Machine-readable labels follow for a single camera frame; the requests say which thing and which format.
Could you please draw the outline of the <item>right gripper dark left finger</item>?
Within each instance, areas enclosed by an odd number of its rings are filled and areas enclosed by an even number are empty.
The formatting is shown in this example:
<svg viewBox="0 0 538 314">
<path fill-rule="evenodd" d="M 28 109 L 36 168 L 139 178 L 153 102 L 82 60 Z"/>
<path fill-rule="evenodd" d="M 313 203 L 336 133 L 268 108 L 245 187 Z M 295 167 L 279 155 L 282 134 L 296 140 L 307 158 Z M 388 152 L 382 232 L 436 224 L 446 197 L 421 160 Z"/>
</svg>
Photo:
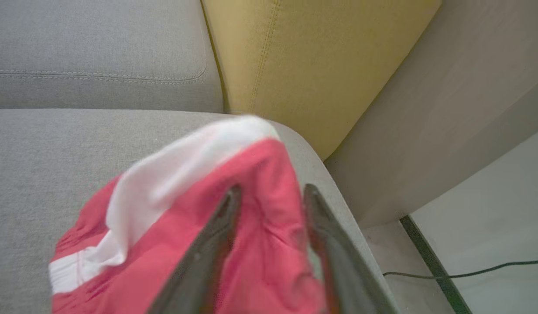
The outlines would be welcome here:
<svg viewBox="0 0 538 314">
<path fill-rule="evenodd" d="M 195 237 L 147 314 L 216 314 L 221 275 L 232 251 L 241 188 L 232 186 Z"/>
</svg>

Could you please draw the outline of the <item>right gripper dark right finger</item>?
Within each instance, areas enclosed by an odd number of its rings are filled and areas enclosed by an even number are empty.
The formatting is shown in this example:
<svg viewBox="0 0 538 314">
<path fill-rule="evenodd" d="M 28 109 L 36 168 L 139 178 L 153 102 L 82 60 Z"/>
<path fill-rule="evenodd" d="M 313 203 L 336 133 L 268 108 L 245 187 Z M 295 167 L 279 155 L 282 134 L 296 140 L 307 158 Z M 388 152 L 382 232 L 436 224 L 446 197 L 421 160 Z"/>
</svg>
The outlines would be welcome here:
<svg viewBox="0 0 538 314">
<path fill-rule="evenodd" d="M 309 243 L 322 266 L 328 314 L 400 314 L 313 184 L 303 189 Z"/>
</svg>

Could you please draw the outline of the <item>red white basketball jersey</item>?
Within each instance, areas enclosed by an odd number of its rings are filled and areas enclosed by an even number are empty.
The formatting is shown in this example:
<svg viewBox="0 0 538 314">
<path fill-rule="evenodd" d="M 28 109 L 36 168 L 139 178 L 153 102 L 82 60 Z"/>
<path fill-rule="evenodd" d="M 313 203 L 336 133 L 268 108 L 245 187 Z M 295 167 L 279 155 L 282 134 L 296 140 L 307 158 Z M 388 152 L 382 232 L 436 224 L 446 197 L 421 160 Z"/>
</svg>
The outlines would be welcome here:
<svg viewBox="0 0 538 314">
<path fill-rule="evenodd" d="M 215 312 L 322 314 L 295 170 L 256 116 L 205 125 L 97 191 L 49 264 L 52 314 L 145 314 L 235 185 L 240 212 Z"/>
</svg>

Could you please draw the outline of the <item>dark floor trim strip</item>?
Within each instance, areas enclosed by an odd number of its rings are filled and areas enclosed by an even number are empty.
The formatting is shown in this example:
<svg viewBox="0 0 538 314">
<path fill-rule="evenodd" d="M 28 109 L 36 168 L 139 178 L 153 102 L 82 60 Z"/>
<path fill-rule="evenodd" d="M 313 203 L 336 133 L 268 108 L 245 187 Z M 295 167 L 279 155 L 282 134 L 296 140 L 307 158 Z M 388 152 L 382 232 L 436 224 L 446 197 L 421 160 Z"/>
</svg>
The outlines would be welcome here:
<svg viewBox="0 0 538 314">
<path fill-rule="evenodd" d="M 418 253 L 424 259 L 424 263 L 430 271 L 431 276 L 447 276 L 448 273 L 443 267 L 442 262 L 440 262 L 439 258 L 436 256 L 414 220 L 407 215 L 400 219 L 400 223 L 408 237 L 410 237 L 410 240 L 413 242 Z M 439 279 L 434 281 L 439 285 L 442 294 L 446 297 L 455 314 L 473 314 L 452 280 Z"/>
</svg>

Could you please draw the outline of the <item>grey sofa seat cushion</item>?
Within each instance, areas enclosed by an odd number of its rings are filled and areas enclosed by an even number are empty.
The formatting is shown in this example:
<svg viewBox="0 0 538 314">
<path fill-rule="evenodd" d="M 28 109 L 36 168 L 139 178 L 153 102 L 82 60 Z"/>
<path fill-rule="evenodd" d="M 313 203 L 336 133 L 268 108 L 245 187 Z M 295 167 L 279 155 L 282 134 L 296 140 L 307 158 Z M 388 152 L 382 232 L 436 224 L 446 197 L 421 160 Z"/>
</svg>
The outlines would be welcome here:
<svg viewBox="0 0 538 314">
<path fill-rule="evenodd" d="M 0 314 L 52 314 L 49 264 L 59 240 L 75 225 L 93 195 L 135 163 L 174 141 L 210 123 L 235 117 L 239 116 L 0 109 Z M 285 145 L 285 130 L 269 123 Z M 304 187 L 316 185 L 392 297 L 328 173 L 312 151 L 307 157 L 313 164 L 303 169 L 314 170 L 315 174 L 299 178 L 299 158 L 291 159 L 289 155 L 301 191 L 303 214 Z M 309 236 L 308 259 L 325 292 L 322 266 Z M 324 310 L 322 314 L 328 314 L 326 297 Z"/>
</svg>

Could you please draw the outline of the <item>yellow sofa cushion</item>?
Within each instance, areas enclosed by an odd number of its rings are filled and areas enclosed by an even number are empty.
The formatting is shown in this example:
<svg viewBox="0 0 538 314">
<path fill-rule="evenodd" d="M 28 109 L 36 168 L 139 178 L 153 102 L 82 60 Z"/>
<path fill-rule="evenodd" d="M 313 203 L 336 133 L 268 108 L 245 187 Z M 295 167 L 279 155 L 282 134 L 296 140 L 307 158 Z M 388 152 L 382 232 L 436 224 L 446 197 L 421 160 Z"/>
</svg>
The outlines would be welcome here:
<svg viewBox="0 0 538 314">
<path fill-rule="evenodd" d="M 299 133 L 322 160 L 343 142 L 442 0 L 201 0 L 225 111 Z"/>
</svg>

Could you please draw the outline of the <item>grey sofa back cushion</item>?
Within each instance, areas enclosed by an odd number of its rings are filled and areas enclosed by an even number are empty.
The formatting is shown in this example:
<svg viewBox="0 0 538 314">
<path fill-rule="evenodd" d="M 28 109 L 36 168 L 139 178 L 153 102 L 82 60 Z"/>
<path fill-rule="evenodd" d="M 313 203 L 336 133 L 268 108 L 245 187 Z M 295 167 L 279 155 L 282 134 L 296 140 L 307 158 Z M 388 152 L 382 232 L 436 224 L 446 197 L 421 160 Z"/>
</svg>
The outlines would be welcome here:
<svg viewBox="0 0 538 314">
<path fill-rule="evenodd" d="M 0 0 L 0 109 L 222 113 L 201 0 Z"/>
</svg>

